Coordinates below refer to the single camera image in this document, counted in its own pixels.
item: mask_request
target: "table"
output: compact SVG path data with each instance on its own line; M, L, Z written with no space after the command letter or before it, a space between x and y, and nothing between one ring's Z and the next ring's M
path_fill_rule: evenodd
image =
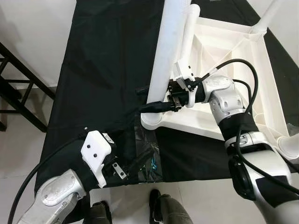
M202 17L250 26L259 20L246 0L193 2ZM88 127L111 134L123 164L134 160L135 115L144 102L135 89L150 83L162 10L162 0L77 0L41 159ZM270 31L265 41L285 119L298 125L299 69ZM163 127L155 135L163 181L229 178L224 142ZM86 190L97 187L81 165L81 146L78 140L49 161L38 172L35 191L69 168ZM113 180L108 186L138 182ZM68 221L80 219L80 206Z

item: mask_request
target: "black chair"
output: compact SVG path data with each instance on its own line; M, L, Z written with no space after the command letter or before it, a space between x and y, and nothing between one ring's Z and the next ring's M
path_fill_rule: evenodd
M0 110L0 113L19 113L29 120L42 132L47 131L47 125L41 122L26 107L25 103L30 94L33 84L40 88L50 98L54 99L55 94L44 83L42 83L22 62L19 61L3 44L0 43L0 97L7 101L15 110ZM28 80L4 79L1 77L5 66L11 63L17 68ZM22 96L19 91L10 85L10 83L28 83L26 92ZM6 126L0 122L0 131L5 131Z

